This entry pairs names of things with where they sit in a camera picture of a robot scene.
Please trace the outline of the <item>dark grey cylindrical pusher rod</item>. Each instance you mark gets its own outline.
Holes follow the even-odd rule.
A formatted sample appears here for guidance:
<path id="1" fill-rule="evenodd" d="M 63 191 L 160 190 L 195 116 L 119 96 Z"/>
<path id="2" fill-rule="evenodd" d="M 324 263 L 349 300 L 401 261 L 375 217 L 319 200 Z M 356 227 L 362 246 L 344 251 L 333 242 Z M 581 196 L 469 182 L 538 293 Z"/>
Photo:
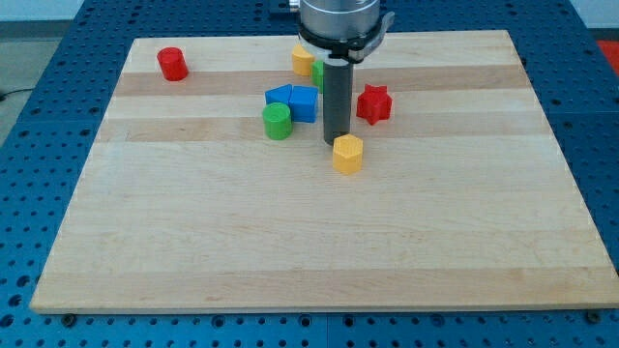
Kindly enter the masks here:
<path id="1" fill-rule="evenodd" d="M 350 132 L 353 65 L 329 59 L 323 64 L 323 137 L 333 145 L 335 139 Z"/>

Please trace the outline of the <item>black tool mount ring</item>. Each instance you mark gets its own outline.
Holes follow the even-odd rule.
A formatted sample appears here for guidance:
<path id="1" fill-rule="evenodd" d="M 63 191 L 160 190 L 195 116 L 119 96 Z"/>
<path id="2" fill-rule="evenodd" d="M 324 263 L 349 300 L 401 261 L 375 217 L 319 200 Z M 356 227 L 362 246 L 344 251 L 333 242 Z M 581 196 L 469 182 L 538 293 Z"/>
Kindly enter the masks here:
<path id="1" fill-rule="evenodd" d="M 383 42 L 395 13 L 300 12 L 301 45 L 320 60 L 362 63 Z"/>

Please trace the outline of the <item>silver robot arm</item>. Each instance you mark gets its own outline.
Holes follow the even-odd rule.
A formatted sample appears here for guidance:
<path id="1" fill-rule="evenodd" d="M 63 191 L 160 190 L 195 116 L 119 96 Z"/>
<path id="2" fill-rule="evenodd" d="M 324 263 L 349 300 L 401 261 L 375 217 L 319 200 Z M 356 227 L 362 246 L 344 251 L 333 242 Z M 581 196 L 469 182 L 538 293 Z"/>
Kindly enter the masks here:
<path id="1" fill-rule="evenodd" d="M 301 0 L 299 40 L 323 63 L 324 141 L 350 133 L 354 66 L 383 42 L 395 14 L 380 13 L 379 0 Z"/>

